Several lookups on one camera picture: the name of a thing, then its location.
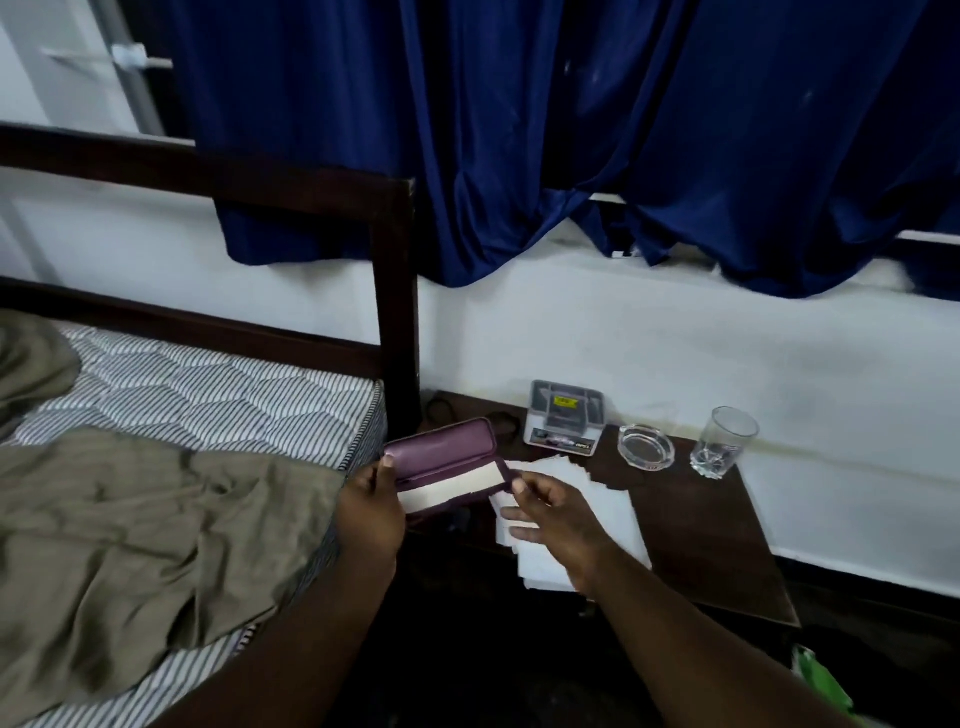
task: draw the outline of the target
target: mattress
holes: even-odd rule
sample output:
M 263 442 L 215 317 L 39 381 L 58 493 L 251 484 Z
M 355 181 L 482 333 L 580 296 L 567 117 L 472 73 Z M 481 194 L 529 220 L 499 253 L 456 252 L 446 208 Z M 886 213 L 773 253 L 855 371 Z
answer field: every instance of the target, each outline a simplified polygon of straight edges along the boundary
M 380 382 L 57 323 L 83 362 L 69 394 L 27 416 L 5 444 L 40 445 L 96 426 L 197 450 L 269 452 L 350 472 L 387 431 Z M 302 576 L 333 558 L 332 534 Z M 94 705 L 64 705 L 30 728 L 141 728 L 219 669 L 254 627 L 169 654 L 135 688 Z

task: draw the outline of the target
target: glass ashtray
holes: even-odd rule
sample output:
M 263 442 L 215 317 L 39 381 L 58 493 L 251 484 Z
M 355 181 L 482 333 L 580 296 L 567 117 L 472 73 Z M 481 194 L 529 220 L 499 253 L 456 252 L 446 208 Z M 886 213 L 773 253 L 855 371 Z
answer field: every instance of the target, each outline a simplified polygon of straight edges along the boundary
M 676 455 L 670 438 L 647 425 L 620 427 L 616 448 L 629 465 L 649 473 L 669 468 Z

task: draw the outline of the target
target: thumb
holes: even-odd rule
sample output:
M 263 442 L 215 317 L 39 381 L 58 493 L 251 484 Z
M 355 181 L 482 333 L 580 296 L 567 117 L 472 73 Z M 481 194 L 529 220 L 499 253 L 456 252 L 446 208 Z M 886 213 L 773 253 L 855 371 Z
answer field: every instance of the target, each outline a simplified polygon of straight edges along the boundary
M 522 478 L 514 480 L 513 491 L 520 510 L 532 518 L 537 525 L 543 525 L 543 521 L 549 517 L 550 506 L 540 500 Z
M 384 455 L 376 467 L 376 492 L 393 493 L 396 490 L 396 470 L 394 470 L 394 457 Z

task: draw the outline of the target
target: wooden bed frame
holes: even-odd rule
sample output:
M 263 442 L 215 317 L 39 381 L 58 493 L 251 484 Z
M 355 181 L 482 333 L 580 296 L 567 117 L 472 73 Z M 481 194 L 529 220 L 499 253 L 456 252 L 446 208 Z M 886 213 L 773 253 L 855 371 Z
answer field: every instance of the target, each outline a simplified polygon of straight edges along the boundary
M 0 307 L 220 352 L 382 379 L 390 438 L 420 424 L 413 182 L 175 142 L 0 124 L 0 166 L 335 216 L 370 227 L 380 346 L 244 324 L 41 283 L 0 278 Z

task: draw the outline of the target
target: right hand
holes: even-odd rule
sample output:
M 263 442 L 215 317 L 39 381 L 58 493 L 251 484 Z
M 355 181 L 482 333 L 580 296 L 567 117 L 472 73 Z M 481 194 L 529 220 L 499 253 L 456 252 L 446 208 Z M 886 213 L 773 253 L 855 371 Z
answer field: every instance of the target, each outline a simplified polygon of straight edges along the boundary
M 500 510 L 507 521 L 536 523 L 540 528 L 511 526 L 510 535 L 546 546 L 570 575 L 574 589 L 595 596 L 597 573 L 619 551 L 576 488 L 539 473 L 520 473 L 513 483 L 519 508 Z

